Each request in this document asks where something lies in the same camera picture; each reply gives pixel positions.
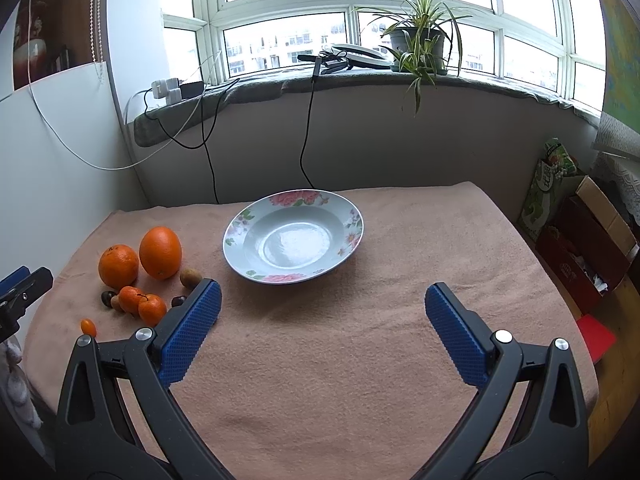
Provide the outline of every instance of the window sill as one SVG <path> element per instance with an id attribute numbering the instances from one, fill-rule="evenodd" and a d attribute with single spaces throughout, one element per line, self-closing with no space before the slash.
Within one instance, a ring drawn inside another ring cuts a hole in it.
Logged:
<path id="1" fill-rule="evenodd" d="M 279 70 L 269 70 L 242 76 L 220 103 L 220 110 L 229 104 L 246 104 L 278 99 L 287 93 L 306 93 L 311 90 L 310 76 L 312 68 L 292 67 Z M 316 82 L 316 91 L 344 88 L 353 86 L 403 85 L 408 86 L 414 77 L 411 74 L 390 72 L 389 70 L 353 69 L 349 72 L 337 72 L 320 76 Z M 511 79 L 500 79 L 496 76 L 474 72 L 463 72 L 461 75 L 446 75 L 436 78 L 437 86 L 455 86 L 473 88 L 484 92 L 492 92 L 515 98 L 531 97 L 540 104 L 558 105 L 562 109 L 571 109 L 578 117 L 584 119 L 594 127 L 598 127 L 600 116 L 596 110 L 579 102 L 567 101 L 557 94 L 542 87 L 529 85 Z M 204 119 L 213 116 L 224 86 L 207 91 L 204 99 Z M 142 148 L 149 148 L 164 142 L 167 137 L 155 118 L 162 121 L 162 125 L 171 135 L 175 135 L 184 123 L 184 118 L 193 110 L 198 98 L 183 101 L 177 105 L 156 108 L 134 120 L 134 140 Z M 186 129 L 200 124 L 200 114 L 194 114 L 188 121 Z"/>

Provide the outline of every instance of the white ceramic plate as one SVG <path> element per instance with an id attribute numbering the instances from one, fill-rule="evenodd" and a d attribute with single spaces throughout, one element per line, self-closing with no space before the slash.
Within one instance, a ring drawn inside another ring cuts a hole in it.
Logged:
<path id="1" fill-rule="evenodd" d="M 299 189 L 252 203 L 226 228 L 222 249 L 235 272 L 259 283 L 311 280 L 340 265 L 362 239 L 358 208 L 329 191 Z"/>

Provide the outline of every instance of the blue gripper pad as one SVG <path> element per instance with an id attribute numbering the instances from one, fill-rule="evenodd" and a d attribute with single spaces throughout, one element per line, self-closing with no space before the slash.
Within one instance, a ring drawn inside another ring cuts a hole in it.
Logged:
<path id="1" fill-rule="evenodd" d="M 431 285 L 424 297 L 424 309 L 440 340 L 466 384 L 480 389 L 488 381 L 486 348 L 469 330 L 456 308 L 464 309 L 443 283 Z"/>
<path id="2" fill-rule="evenodd" d="M 209 329 L 218 319 L 221 306 L 222 291 L 212 281 L 162 346 L 158 372 L 162 386 L 168 388 L 184 379 Z"/>
<path id="3" fill-rule="evenodd" d="M 30 272 L 27 267 L 23 266 L 18 270 L 14 270 L 4 280 L 0 281 L 0 296 L 4 296 L 22 280 L 27 279 L 29 275 Z"/>

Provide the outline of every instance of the orange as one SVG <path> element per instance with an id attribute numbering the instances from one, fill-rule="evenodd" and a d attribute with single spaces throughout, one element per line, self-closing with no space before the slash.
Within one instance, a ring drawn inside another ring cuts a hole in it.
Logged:
<path id="1" fill-rule="evenodd" d="M 131 285 L 138 277 L 138 255 L 131 247 L 117 244 L 109 247 L 98 262 L 102 282 L 117 291 Z"/>
<path id="2" fill-rule="evenodd" d="M 124 286 L 118 294 L 121 309 L 135 316 L 138 315 L 138 305 L 140 301 L 144 299 L 144 292 L 135 286 Z"/>
<path id="3" fill-rule="evenodd" d="M 140 263 L 156 280 L 166 280 L 180 269 L 182 246 L 168 227 L 154 227 L 140 242 Z"/>
<path id="4" fill-rule="evenodd" d="M 95 329 L 95 324 L 90 319 L 83 319 L 80 322 L 80 330 L 83 334 L 90 335 L 91 337 L 97 337 L 98 331 Z"/>
<path id="5" fill-rule="evenodd" d="M 140 319 L 151 327 L 160 323 L 160 320 L 166 314 L 166 304 L 159 296 L 155 294 L 147 294 L 138 306 Z"/>

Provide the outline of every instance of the silver bolt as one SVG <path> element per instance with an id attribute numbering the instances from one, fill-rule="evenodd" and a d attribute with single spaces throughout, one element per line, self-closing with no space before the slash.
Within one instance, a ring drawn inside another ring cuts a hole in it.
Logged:
<path id="1" fill-rule="evenodd" d="M 501 343 L 510 343 L 513 340 L 513 336 L 508 330 L 498 330 L 495 333 L 495 338 Z"/>
<path id="2" fill-rule="evenodd" d="M 150 328 L 141 328 L 136 332 L 136 339 L 138 341 L 146 341 L 153 335 L 153 331 Z"/>
<path id="3" fill-rule="evenodd" d="M 76 341 L 76 344 L 78 346 L 87 346 L 90 342 L 91 342 L 91 336 L 87 334 L 82 334 L 78 338 L 78 341 Z"/>
<path id="4" fill-rule="evenodd" d="M 558 338 L 556 339 L 556 348 L 559 348 L 561 350 L 568 350 L 569 343 L 565 339 Z"/>

